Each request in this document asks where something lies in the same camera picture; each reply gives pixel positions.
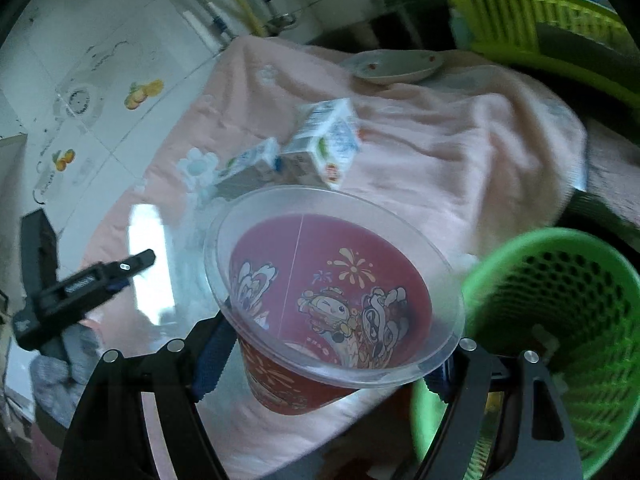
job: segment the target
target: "green plastic basket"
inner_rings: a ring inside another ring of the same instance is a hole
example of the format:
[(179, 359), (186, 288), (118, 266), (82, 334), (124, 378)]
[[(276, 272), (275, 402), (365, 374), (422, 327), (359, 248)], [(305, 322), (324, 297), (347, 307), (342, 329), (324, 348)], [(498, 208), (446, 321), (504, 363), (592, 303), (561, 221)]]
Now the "green plastic basket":
[[(637, 83), (628, 76), (632, 73), (629, 62), (637, 60), (638, 49), (613, 10), (589, 0), (449, 1), (462, 13), (474, 35), (474, 52), (499, 63), (572, 78), (640, 109)], [(540, 37), (544, 30), (545, 34), (551, 33), (550, 51), (546, 40)], [(584, 40), (586, 49), (582, 48)], [(574, 46), (568, 52), (556, 49), (556, 43), (567, 41)], [(596, 61), (591, 59), (594, 53)], [(603, 63), (606, 56), (612, 57)], [(617, 59), (626, 70), (614, 68)]]
[[(586, 479), (609, 459), (640, 409), (640, 278), (610, 245), (580, 231), (548, 228), (508, 242), (463, 284), (466, 336), (487, 351), (544, 354), (532, 327), (560, 346), (548, 368), (563, 374), (562, 396)], [(414, 386), (412, 426), (423, 457), (445, 405), (424, 381)], [(483, 453), (471, 470), (482, 471)]]

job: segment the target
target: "white dish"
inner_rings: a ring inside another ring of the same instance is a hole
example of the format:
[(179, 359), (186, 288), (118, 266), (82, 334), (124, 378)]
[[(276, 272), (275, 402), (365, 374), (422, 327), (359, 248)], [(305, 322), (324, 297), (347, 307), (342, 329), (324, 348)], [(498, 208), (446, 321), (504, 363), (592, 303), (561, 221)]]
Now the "white dish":
[(389, 85), (421, 81), (443, 63), (442, 55), (431, 50), (370, 50), (350, 57), (341, 65), (364, 81)]

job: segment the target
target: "metal screw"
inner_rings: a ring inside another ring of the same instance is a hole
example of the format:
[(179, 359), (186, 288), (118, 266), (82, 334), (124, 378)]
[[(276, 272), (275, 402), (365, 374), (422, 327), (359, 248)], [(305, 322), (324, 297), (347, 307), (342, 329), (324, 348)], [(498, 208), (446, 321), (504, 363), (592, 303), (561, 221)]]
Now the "metal screw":
[(524, 358), (530, 363), (537, 363), (540, 361), (540, 357), (533, 350), (527, 350), (524, 352)]
[(168, 345), (166, 346), (166, 349), (169, 352), (179, 352), (183, 348), (184, 341), (182, 339), (171, 339), (171, 341), (169, 341)]
[(113, 363), (118, 358), (118, 356), (119, 354), (117, 350), (109, 350), (104, 353), (102, 358), (105, 363)]
[(468, 352), (473, 352), (476, 348), (478, 348), (478, 343), (476, 343), (473, 339), (465, 337), (460, 340), (460, 348)]

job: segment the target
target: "milk carton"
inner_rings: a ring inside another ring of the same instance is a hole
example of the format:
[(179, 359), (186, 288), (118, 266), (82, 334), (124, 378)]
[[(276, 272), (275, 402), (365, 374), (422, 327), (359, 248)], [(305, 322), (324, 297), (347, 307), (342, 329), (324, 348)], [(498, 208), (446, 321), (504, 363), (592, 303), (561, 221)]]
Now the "milk carton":
[(277, 174), (280, 147), (274, 137), (228, 161), (218, 175), (218, 195), (232, 200), (272, 182)]
[(301, 108), (302, 126), (281, 153), (299, 184), (338, 189), (360, 149), (358, 118), (350, 99)]

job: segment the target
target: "pink blanket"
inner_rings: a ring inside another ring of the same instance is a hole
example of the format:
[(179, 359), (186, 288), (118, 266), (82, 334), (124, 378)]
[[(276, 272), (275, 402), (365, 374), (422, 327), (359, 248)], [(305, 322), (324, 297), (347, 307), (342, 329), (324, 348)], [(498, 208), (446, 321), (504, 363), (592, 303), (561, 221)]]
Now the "pink blanket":
[[(423, 86), (379, 87), (338, 65), (347, 57), (278, 40), (234, 40), (203, 95), (156, 153), (145, 189), (128, 190), (118, 200), (84, 263), (128, 254), (133, 204), (156, 204), (164, 222), (177, 226), (193, 197), (200, 205), (209, 200), (207, 179), (184, 171), (190, 160), (204, 168), (216, 160), (207, 153), (224, 163), (261, 139), (284, 143), (296, 105), (343, 97), (352, 99), (362, 120), (364, 144), (342, 190), (400, 215), (450, 259), (482, 257), (559, 215), (582, 163), (585, 132), (546, 87), (462, 52), (446, 53), (443, 70)], [(135, 309), (130, 290), (95, 319), (106, 345), (126, 355), (149, 352), (158, 336)], [(307, 415), (276, 415), (251, 396), (241, 366), (236, 349), (219, 389), (198, 407), (231, 478), (257, 478), (295, 460), (389, 393), (361, 390)], [(152, 411), (149, 433), (162, 475), (170, 478)]]

